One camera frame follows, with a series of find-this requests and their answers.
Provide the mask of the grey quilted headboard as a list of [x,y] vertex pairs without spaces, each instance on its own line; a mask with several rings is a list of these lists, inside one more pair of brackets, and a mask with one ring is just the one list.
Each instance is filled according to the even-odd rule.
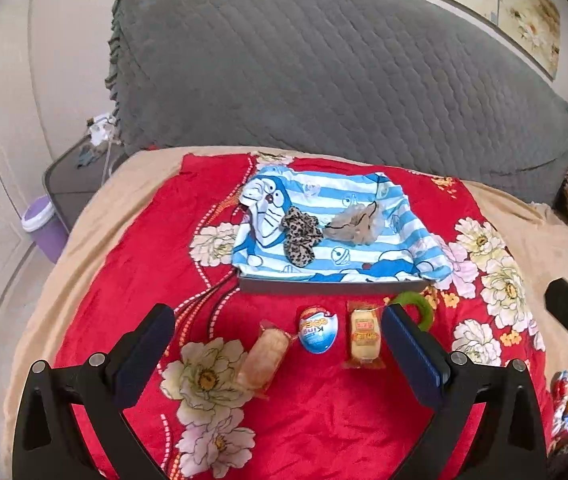
[[424,0],[115,0],[106,80],[129,153],[262,146],[552,203],[568,102]]

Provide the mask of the grey bedside table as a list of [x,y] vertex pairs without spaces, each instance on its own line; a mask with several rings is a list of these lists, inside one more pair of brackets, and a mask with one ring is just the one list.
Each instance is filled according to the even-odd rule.
[[128,159],[124,149],[115,144],[88,166],[79,166],[80,152],[89,143],[84,136],[45,170],[43,186],[67,232],[77,222],[83,209],[104,182]]

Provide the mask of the orange packaged bread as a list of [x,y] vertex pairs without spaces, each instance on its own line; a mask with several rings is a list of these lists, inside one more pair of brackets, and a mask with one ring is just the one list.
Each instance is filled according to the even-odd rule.
[[260,325],[260,334],[235,375],[238,388],[262,396],[273,382],[288,350],[297,340],[270,322]]

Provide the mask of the blue white surprise egg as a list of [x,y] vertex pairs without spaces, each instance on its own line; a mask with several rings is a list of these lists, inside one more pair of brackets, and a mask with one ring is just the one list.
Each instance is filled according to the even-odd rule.
[[298,338],[304,349],[322,354],[337,339],[338,316],[322,307],[308,307],[299,313]]

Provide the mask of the leopard print scrunchie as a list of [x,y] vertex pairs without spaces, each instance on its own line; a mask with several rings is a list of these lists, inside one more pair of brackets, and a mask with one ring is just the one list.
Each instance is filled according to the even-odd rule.
[[284,234],[284,255],[298,268],[308,266],[314,260],[313,248],[323,240],[318,218],[291,206],[281,222]]

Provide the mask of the grey shallow tray box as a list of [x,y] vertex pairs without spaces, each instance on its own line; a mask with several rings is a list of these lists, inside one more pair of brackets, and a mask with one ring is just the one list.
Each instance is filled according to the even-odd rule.
[[238,287],[242,292],[257,295],[280,296],[373,296],[398,295],[400,292],[421,292],[431,281],[400,282],[309,282],[248,278],[240,275]]

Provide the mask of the red floral blanket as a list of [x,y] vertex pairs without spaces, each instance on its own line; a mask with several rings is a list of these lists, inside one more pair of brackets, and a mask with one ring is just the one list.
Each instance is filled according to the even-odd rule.
[[[109,253],[60,345],[59,366],[112,348],[154,304],[176,311],[176,332],[127,419],[173,479],[385,479],[432,417],[388,351],[379,368],[348,365],[347,296],[252,295],[231,260],[246,226],[243,185],[267,159],[186,155]],[[502,236],[456,179],[320,158],[286,158],[291,171],[342,174],[380,188],[420,219],[418,246],[432,233],[452,273],[426,294],[432,333],[477,364],[522,360],[542,422],[552,418],[546,347],[526,304],[524,281]],[[301,311],[338,319],[334,344],[313,354],[290,345],[267,391],[253,396],[233,376],[262,326],[295,333]]]

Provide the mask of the colourful snack wrappers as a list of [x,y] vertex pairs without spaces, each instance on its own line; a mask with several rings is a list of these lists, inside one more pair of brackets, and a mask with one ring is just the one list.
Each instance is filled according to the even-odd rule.
[[568,370],[552,377],[550,393],[553,404],[551,437],[557,440],[568,435]]

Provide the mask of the blue striped Doraemon cloth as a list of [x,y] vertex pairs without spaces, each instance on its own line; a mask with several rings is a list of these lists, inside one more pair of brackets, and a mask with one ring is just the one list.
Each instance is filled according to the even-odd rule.
[[386,174],[264,167],[244,185],[232,263],[246,278],[439,282],[452,264]]

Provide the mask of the purple trash bin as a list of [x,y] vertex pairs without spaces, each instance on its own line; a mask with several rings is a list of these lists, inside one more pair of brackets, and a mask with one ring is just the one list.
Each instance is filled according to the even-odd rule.
[[68,232],[49,196],[40,196],[28,206],[22,215],[22,229],[46,258],[57,263],[67,244]]

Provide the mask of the yellow packaged cake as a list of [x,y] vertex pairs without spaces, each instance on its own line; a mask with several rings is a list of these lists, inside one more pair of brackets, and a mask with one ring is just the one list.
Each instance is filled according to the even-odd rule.
[[382,329],[380,328],[381,307],[362,301],[347,304],[347,349],[349,368],[370,368],[378,370],[385,364],[380,356],[382,350]]

